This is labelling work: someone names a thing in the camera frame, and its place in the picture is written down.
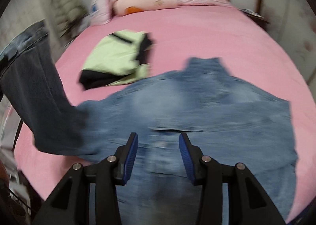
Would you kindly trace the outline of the blue denim jacket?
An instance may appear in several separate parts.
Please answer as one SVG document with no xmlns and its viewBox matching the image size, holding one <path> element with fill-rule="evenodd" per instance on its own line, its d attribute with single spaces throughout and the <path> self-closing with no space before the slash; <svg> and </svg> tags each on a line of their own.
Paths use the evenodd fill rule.
<svg viewBox="0 0 316 225">
<path fill-rule="evenodd" d="M 123 224 L 193 224 L 200 191 L 185 173 L 182 132 L 219 163 L 244 163 L 281 215 L 291 210 L 297 154 L 289 103 L 229 75 L 219 59 L 193 57 L 183 70 L 73 106 L 40 21 L 1 52 L 1 90 L 42 152 L 98 163 L 137 133 L 131 181 L 118 190 Z"/>
</svg>

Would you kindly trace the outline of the folded pink quilt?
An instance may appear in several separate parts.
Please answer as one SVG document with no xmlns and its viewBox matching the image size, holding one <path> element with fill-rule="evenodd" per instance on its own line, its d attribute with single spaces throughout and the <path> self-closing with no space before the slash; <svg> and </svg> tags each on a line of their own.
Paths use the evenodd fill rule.
<svg viewBox="0 0 316 225">
<path fill-rule="evenodd" d="M 178 0 L 117 0 L 113 4 L 113 11 L 117 16 L 125 16 L 136 12 L 177 7 Z"/>
</svg>

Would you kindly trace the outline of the dark wooden nightstand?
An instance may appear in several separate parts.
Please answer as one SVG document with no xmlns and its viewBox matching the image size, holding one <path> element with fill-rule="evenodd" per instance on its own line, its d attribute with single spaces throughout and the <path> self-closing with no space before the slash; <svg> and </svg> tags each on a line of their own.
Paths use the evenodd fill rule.
<svg viewBox="0 0 316 225">
<path fill-rule="evenodd" d="M 258 26 L 262 29 L 267 30 L 267 25 L 269 22 L 263 18 L 263 16 L 258 13 L 250 10 L 250 9 L 239 9 L 244 15 L 246 15 L 249 19 L 253 20 Z"/>
</svg>

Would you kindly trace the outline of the light green black folded garment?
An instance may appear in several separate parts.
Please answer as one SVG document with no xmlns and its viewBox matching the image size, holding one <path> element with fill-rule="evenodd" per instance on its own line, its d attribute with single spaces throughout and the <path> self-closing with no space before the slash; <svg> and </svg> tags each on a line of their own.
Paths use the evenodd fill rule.
<svg viewBox="0 0 316 225">
<path fill-rule="evenodd" d="M 150 49 L 154 44 L 145 31 L 124 29 L 104 37 L 86 58 L 79 76 L 85 90 L 126 85 L 150 75 Z"/>
</svg>

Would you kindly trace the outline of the light pink cartoon pillow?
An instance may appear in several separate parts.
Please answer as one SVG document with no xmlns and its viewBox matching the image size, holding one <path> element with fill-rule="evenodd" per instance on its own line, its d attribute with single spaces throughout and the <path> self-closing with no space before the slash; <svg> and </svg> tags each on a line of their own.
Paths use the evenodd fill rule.
<svg viewBox="0 0 316 225">
<path fill-rule="evenodd" d="M 105 25 L 111 21 L 109 0 L 92 0 L 89 12 L 90 25 Z"/>
</svg>

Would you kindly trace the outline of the grey-green puffer coat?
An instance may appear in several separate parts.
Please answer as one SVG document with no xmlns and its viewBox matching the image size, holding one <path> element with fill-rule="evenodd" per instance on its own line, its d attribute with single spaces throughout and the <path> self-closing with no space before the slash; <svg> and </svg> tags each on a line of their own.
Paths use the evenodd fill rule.
<svg viewBox="0 0 316 225">
<path fill-rule="evenodd" d="M 80 0 L 49 0 L 55 30 L 59 38 L 70 40 L 75 37 L 75 29 L 88 14 Z"/>
</svg>

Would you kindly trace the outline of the pink bed sheet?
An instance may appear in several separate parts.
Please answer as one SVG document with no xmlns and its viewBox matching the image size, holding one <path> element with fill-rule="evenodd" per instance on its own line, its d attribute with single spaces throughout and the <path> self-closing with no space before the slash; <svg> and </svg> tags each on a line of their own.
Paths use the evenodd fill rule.
<svg viewBox="0 0 316 225">
<path fill-rule="evenodd" d="M 100 101 L 124 86 L 83 90 L 78 79 L 92 49 L 111 32 L 146 31 L 154 39 L 152 77 L 183 70 L 189 59 L 219 59 L 229 75 L 288 101 L 295 140 L 296 188 L 287 221 L 315 197 L 315 102 L 291 59 L 260 27 L 234 8 L 189 6 L 135 13 L 86 29 L 57 61 L 66 96 L 74 105 Z"/>
</svg>

